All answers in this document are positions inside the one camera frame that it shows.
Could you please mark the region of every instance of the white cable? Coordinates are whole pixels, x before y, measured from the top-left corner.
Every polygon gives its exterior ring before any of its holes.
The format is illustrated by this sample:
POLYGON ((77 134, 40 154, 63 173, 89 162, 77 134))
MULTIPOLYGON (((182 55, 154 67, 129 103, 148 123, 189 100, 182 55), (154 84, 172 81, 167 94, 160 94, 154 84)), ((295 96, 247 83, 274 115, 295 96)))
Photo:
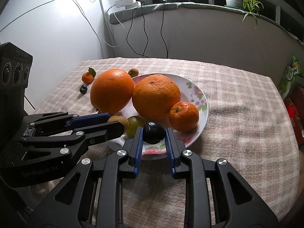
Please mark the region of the white cable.
POLYGON ((79 3, 77 2, 77 0, 72 0, 75 4, 76 4, 76 6, 78 7, 78 9, 80 10, 80 12, 81 12, 81 14, 83 15, 83 17, 87 20, 87 22, 89 23, 89 25, 90 25, 90 27, 92 28, 92 30, 93 30, 93 32, 96 34, 96 36, 97 36, 97 38, 98 38, 98 40, 99 40, 99 43, 100 43, 100 47, 101 47, 101 42, 100 42, 100 39, 99 38, 101 38, 108 46, 110 46, 110 47, 112 47, 112 48, 116 48, 116 47, 119 47, 119 46, 121 46, 126 40, 127 40, 127 30, 126 30, 126 28, 124 27, 124 25, 119 21, 119 19, 116 17, 116 14, 115 14, 115 12, 114 12, 114 10, 113 10, 113 14, 114 14, 114 16, 115 16, 115 18, 118 20, 118 22, 123 26, 123 28, 124 28, 124 30, 125 30, 125 40, 120 44, 120 45, 118 45, 118 46, 112 46, 112 45, 109 45, 102 37, 100 37, 99 35, 98 35, 98 33, 94 30, 94 28, 92 27, 92 25, 91 25, 91 23, 89 22, 89 20, 87 19, 87 17, 86 17, 86 15, 85 15, 85 13, 84 13, 84 11, 83 11, 83 9, 81 8, 81 6, 79 5, 79 3))

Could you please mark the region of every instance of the white plate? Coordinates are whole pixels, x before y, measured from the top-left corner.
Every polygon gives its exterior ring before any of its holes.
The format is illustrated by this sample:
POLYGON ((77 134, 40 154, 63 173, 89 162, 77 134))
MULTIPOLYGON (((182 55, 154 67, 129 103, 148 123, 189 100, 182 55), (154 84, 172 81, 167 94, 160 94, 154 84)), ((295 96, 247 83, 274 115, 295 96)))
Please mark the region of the white plate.
MULTIPOLYGON (((159 73, 159 74, 169 77, 178 85, 178 88, 181 93, 180 101, 190 102, 194 104, 199 110, 199 122, 196 128, 186 133, 181 133, 176 130, 173 130, 175 138, 181 140, 186 147, 189 147, 200 136, 207 123, 208 111, 209 111, 207 99, 203 91, 192 81, 175 74, 163 74, 163 73, 159 73)), ((140 82, 142 79, 144 79, 149 75, 151 74, 139 75, 134 77, 133 78, 134 84, 136 85, 138 82, 140 82)), ((132 100, 130 100, 130 102, 126 105, 126 107, 121 110, 121 114, 126 118, 129 118, 130 116, 139 116, 139 114, 133 107, 132 100)), ((168 118, 154 122, 160 123, 164 128, 170 127, 168 118)), ((120 138, 107 141, 107 146, 110 147, 112 150, 116 151, 121 149, 125 141, 128 139, 129 138, 127 135, 122 135, 120 138)), ((155 160, 155 159, 165 158, 167 156, 165 154, 166 153, 165 140, 162 140, 161 142, 155 145, 151 145, 144 142, 142 150, 143 150, 142 151, 143 160, 155 160)))

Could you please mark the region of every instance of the logo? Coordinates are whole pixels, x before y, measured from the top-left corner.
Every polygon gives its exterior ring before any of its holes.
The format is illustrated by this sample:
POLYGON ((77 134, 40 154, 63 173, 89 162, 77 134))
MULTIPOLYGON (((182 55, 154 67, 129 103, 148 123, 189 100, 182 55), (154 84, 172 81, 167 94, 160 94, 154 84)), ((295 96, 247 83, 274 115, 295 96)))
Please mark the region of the logo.
POLYGON ((46 174, 46 173, 49 173, 49 172, 53 172, 55 170, 58 170, 57 165, 52 166, 52 167, 40 168, 40 169, 32 170, 32 171, 21 172, 21 176, 23 176, 23 177, 33 177, 33 176, 36 176, 36 175, 42 175, 42 174, 46 174))
POLYGON ((286 74, 286 79, 287 79, 288 81, 291 81, 292 77, 293 77, 292 67, 291 67, 291 66, 288 66, 288 74, 286 74))

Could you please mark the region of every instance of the dark plum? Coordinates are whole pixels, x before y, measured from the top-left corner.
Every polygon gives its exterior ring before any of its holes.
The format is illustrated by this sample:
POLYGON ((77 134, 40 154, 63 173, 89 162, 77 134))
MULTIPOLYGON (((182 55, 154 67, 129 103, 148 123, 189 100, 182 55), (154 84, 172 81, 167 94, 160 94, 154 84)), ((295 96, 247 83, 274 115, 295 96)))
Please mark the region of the dark plum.
POLYGON ((79 89, 79 91, 82 93, 82 94, 86 94, 87 91, 88 91, 88 88, 86 85, 82 85, 79 89))
POLYGON ((164 128, 156 122, 146 122, 143 126, 143 141, 157 144, 165 138, 164 128))

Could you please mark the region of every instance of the brown fruit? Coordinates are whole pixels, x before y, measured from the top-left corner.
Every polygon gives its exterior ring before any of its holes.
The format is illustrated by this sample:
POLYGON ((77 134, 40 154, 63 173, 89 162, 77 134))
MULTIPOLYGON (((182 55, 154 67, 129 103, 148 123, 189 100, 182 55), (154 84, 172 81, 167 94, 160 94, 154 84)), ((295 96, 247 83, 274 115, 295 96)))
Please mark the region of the brown fruit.
POLYGON ((126 71, 111 69, 100 74, 91 87, 93 107, 101 113, 114 114, 123 109, 134 90, 134 82, 126 71))
POLYGON ((199 111, 194 104, 178 102, 169 113, 169 122, 175 130, 187 132, 195 128, 199 121, 199 111))
POLYGON ((136 111, 151 120, 166 118, 171 107, 180 99, 178 86, 169 77, 161 74, 153 74, 141 80, 132 95, 136 111))
POLYGON ((108 120, 108 122, 114 122, 114 121, 120 122, 125 128, 125 132, 127 131, 128 127, 129 127, 129 121, 127 118, 125 118, 123 116, 111 116, 108 120))
POLYGON ((131 78, 133 78, 136 77, 139 74, 139 72, 138 69, 130 69, 128 74, 131 76, 131 78))

